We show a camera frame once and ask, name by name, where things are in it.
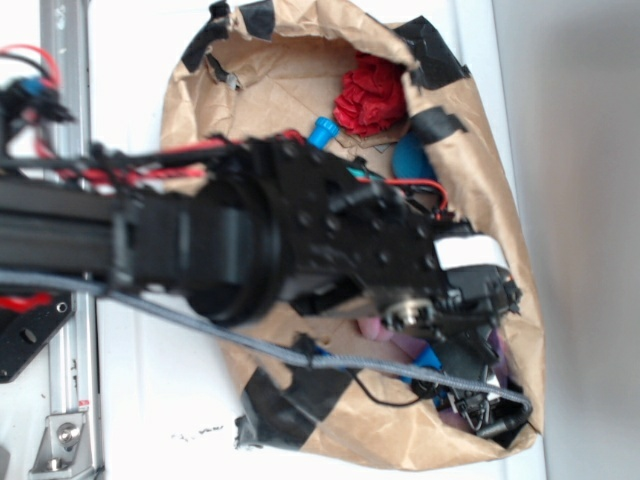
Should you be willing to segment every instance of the red crumpled cloth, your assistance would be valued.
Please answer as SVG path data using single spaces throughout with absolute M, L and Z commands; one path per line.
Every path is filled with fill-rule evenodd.
M 380 57 L 356 53 L 358 68 L 342 77 L 333 116 L 349 134 L 362 137 L 386 130 L 407 114 L 400 76 L 404 68 Z

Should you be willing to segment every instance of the brown paper bag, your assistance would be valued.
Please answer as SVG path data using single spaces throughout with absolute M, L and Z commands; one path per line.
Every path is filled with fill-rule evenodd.
M 408 116 L 449 191 L 450 208 L 501 243 L 523 290 L 521 315 L 504 318 L 500 333 L 509 348 L 510 375 L 533 403 L 529 424 L 503 448 L 448 426 L 431 402 L 404 409 L 380 406 L 342 372 L 300 371 L 223 345 L 247 412 L 238 422 L 239 442 L 406 470 L 490 460 L 531 446 L 543 426 L 542 319 L 515 204 L 468 70 L 426 20 L 396 32 L 346 0 L 266 0 L 233 13 L 217 3 L 210 11 L 210 22 L 169 83 L 163 146 L 215 133 L 242 139 L 294 128 L 308 135 L 317 117 L 331 116 L 356 51 L 403 65 Z M 365 140 L 341 133 L 328 150 L 345 158 L 362 156 L 388 173 L 392 148 L 381 153 L 373 147 L 396 141 L 406 129 L 400 124 Z M 287 306 L 245 330 L 283 345 L 307 333 L 334 353 L 409 361 L 391 343 L 365 340 L 353 321 L 303 319 Z M 378 398 L 412 398 L 397 379 L 369 371 L 360 377 Z

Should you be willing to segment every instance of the white tape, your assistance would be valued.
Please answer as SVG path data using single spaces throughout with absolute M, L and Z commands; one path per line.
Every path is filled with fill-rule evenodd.
M 500 244 L 487 235 L 470 237 L 446 237 L 434 242 L 442 270 L 495 265 L 509 270 Z

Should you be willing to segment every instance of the blue object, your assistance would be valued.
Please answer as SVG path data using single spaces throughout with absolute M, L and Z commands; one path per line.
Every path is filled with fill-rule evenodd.
M 20 82 L 20 86 L 24 91 L 33 97 L 40 95 L 45 89 L 42 80 L 39 77 L 25 78 Z
M 380 175 L 376 175 L 375 173 L 367 174 L 367 172 L 365 172 L 364 170 L 359 170 L 357 168 L 347 167 L 347 170 L 349 170 L 349 173 L 351 173 L 351 175 L 353 175 L 356 178 L 370 178 L 373 180 L 384 180 L 384 178 L 382 178 Z
M 391 164 L 397 178 L 438 180 L 436 172 L 429 162 L 429 157 L 424 153 L 422 143 L 411 132 L 402 137 L 396 145 Z
M 429 345 L 420 352 L 420 355 L 418 355 L 418 357 L 413 361 L 413 364 L 418 367 L 428 367 L 438 371 L 442 370 L 442 363 L 440 363 L 440 359 L 433 351 L 433 348 Z M 411 379 L 409 377 L 402 377 L 401 380 L 404 383 L 411 383 Z
M 327 146 L 329 140 L 334 138 L 340 132 L 340 127 L 327 117 L 319 117 L 316 120 L 316 128 L 307 141 L 316 148 L 322 150 Z

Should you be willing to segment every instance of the black bracket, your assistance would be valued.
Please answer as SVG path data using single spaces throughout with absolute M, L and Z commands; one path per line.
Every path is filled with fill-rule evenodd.
M 0 384 L 12 382 L 74 311 L 70 294 L 23 314 L 0 310 Z

